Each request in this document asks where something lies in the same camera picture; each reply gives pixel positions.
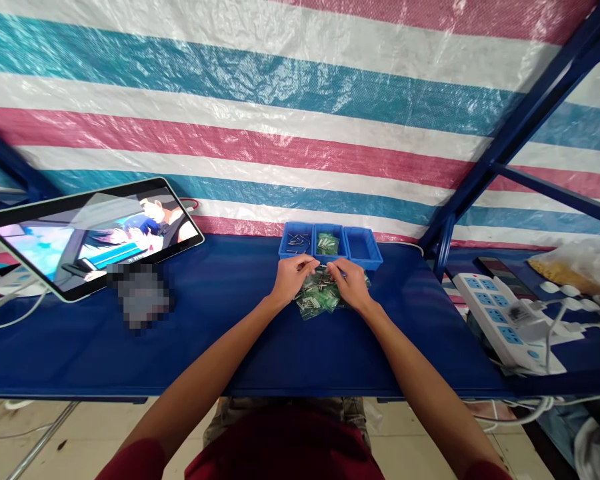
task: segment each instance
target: tablet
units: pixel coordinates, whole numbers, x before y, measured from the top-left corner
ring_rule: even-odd
[[[156,263],[204,240],[162,177],[0,210],[0,244],[66,302],[104,288],[107,266]]]

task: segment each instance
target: table leg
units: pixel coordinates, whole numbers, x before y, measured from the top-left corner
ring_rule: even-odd
[[[7,477],[7,480],[17,480],[20,476],[25,472],[27,467],[31,464],[33,459],[40,453],[42,448],[47,444],[47,442],[51,439],[53,434],[60,428],[67,417],[71,414],[74,408],[78,406],[80,402],[71,402],[67,405],[64,411],[60,414],[58,418],[51,424],[51,426],[46,430],[45,434],[38,440],[38,442],[33,446],[31,451],[27,454],[27,456],[20,462],[20,464],[15,468],[15,470]]]

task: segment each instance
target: tarpaulin wall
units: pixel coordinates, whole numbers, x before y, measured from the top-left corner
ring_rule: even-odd
[[[206,232],[413,240],[595,4],[291,3],[0,1],[0,134],[66,193],[162,175]],[[600,199],[600,65],[513,165]],[[454,238],[588,235],[600,222],[498,179]]]

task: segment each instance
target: blue plastic bin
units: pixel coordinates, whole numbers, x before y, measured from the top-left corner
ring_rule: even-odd
[[[372,230],[358,227],[345,227],[344,230],[349,259],[365,270],[378,270],[382,255]]]
[[[347,245],[347,241],[345,240],[345,231],[342,228],[342,225],[333,225],[331,223],[316,223],[313,232],[313,238],[315,239],[315,241],[313,242],[314,258],[316,260],[320,260],[321,265],[326,265],[327,262],[330,261],[336,261],[340,257],[349,258],[349,246]],[[334,237],[340,239],[340,244],[338,245],[338,255],[318,255],[317,244],[318,236],[320,233],[330,233]]]
[[[308,235],[311,241],[310,245],[289,245],[289,241],[294,235]],[[280,258],[291,258],[296,255],[300,255],[305,253],[307,255],[311,255],[312,257],[315,255],[315,228],[311,223],[299,223],[299,222],[286,222],[285,224],[285,232],[283,233],[282,240],[280,240],[280,248],[278,250],[278,255]]]

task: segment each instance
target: tile floor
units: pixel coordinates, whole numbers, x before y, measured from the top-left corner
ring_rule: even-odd
[[[387,480],[446,480],[454,476],[417,418],[404,403],[378,404],[365,399],[383,415],[379,431],[370,429],[373,454]],[[92,480],[117,450],[147,408],[126,403],[81,403],[22,475],[22,480]],[[0,436],[27,431],[52,422],[65,402],[35,402],[6,411],[0,401]],[[215,408],[196,428],[168,464],[164,479],[180,480],[189,462],[202,449],[202,433]],[[24,458],[42,432],[20,439],[0,440],[0,480]],[[499,427],[489,438],[517,480],[551,480],[552,476],[521,427]]]

